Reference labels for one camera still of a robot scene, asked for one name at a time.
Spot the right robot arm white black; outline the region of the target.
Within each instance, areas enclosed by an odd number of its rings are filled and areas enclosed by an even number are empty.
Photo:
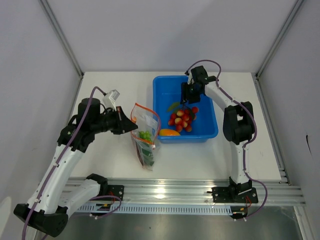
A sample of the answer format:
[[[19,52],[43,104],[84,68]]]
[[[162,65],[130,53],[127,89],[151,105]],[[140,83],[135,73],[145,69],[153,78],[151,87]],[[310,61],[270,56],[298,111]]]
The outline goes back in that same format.
[[[209,76],[202,65],[189,67],[185,75],[188,81],[181,84],[181,104],[198,103],[204,95],[223,111],[222,131],[230,143],[232,162],[228,196],[239,202],[253,189],[246,168],[247,145],[257,137],[253,106],[249,101],[240,102],[228,94],[219,84],[219,77]]]

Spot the red lychee bunch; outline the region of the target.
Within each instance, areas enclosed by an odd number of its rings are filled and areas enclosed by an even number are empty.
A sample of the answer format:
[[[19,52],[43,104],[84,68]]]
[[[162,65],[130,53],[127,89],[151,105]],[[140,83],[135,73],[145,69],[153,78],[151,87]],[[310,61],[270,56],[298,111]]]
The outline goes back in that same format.
[[[166,110],[166,113],[169,114],[167,125],[179,134],[182,131],[191,133],[198,112],[198,106],[188,106],[185,103],[173,102]]]

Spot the clear zip top bag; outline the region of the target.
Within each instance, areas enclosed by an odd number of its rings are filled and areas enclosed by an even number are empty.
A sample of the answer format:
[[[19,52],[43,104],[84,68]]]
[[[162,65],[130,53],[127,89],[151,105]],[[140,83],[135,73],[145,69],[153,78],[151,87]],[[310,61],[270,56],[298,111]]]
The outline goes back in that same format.
[[[137,125],[137,129],[130,132],[137,158],[144,169],[151,171],[160,148],[160,117],[152,109],[136,103],[131,110],[130,119]]]

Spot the green cucumber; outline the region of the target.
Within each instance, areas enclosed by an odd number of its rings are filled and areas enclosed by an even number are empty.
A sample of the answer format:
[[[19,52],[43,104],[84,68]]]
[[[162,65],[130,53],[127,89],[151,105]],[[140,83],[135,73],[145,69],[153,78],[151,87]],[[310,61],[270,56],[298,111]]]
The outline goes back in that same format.
[[[140,155],[142,162],[146,167],[152,167],[154,164],[154,154],[150,144],[142,142],[140,144]]]

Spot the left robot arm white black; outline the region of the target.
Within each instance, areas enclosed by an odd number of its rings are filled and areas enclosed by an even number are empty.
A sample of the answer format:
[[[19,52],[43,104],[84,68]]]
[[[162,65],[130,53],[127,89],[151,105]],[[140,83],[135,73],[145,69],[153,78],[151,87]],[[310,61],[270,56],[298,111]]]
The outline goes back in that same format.
[[[27,227],[48,236],[57,237],[66,227],[69,218],[89,200],[108,198],[108,179],[92,173],[71,194],[62,198],[63,189],[77,163],[89,145],[100,133],[110,131],[121,135],[138,126],[123,112],[121,106],[101,111],[97,98],[84,98],[57,140],[54,157],[37,190],[27,203],[19,203],[14,215],[24,222],[22,236]]]

